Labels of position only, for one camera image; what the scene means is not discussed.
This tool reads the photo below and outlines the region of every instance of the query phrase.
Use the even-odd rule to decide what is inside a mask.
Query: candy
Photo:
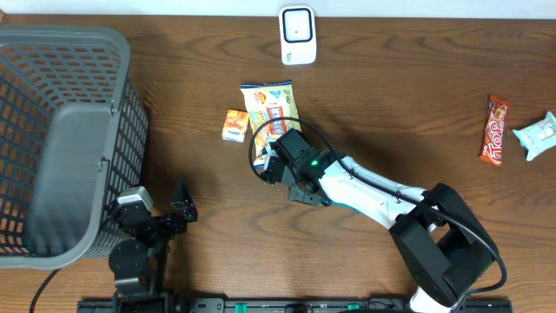
[[[488,121],[485,127],[485,139],[479,159],[496,166],[502,165],[502,137],[504,121],[510,103],[495,96],[490,96],[488,103]]]
[[[513,133],[520,143],[527,149],[527,161],[556,145],[556,119],[551,112],[546,113],[544,120],[525,127],[523,130],[514,130]]]
[[[248,123],[249,115],[247,112],[228,110],[226,121],[224,121],[224,128],[222,129],[222,139],[243,143]]]
[[[295,106],[292,81],[283,83],[243,84],[242,93],[245,106],[249,113],[249,121],[253,131],[267,120],[276,117],[299,117]],[[275,141],[289,129],[301,130],[301,126],[293,121],[272,122],[259,132],[255,139],[256,156],[253,165],[262,167],[268,157],[264,154],[268,143]]]

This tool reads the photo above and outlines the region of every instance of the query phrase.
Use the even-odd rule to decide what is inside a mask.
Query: wooden table
[[[506,126],[556,110],[556,22],[320,18],[316,63],[281,64],[277,18],[10,16],[6,23],[121,31],[150,114],[143,175],[160,211],[189,180],[200,219],[172,244],[166,284],[230,297],[353,297],[414,292],[386,230],[342,208],[287,201],[253,176],[246,143],[225,142],[241,83],[294,81],[300,116],[338,149],[395,181],[453,186],[500,247],[515,312],[556,306],[556,149],[533,162],[506,130],[501,168],[478,158],[489,94]],[[2,312],[23,312],[48,272],[1,270]],[[496,266],[477,285],[499,279]],[[36,312],[74,312],[114,292],[107,261],[63,269]]]

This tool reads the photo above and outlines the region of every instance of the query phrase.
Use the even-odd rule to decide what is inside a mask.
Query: green connector
[[[236,304],[235,313],[247,313],[247,304]]]

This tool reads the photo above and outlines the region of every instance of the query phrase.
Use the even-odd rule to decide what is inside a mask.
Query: white and teal package
[[[531,161],[556,145],[556,119],[551,112],[547,112],[544,120],[523,130],[514,130],[513,133],[518,137],[521,145],[529,151],[527,161]]]

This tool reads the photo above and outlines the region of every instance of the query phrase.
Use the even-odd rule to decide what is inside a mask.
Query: basket bottom
[[[83,238],[91,218],[109,131],[107,104],[66,105],[54,116],[41,157],[23,243],[32,255],[58,256]]]

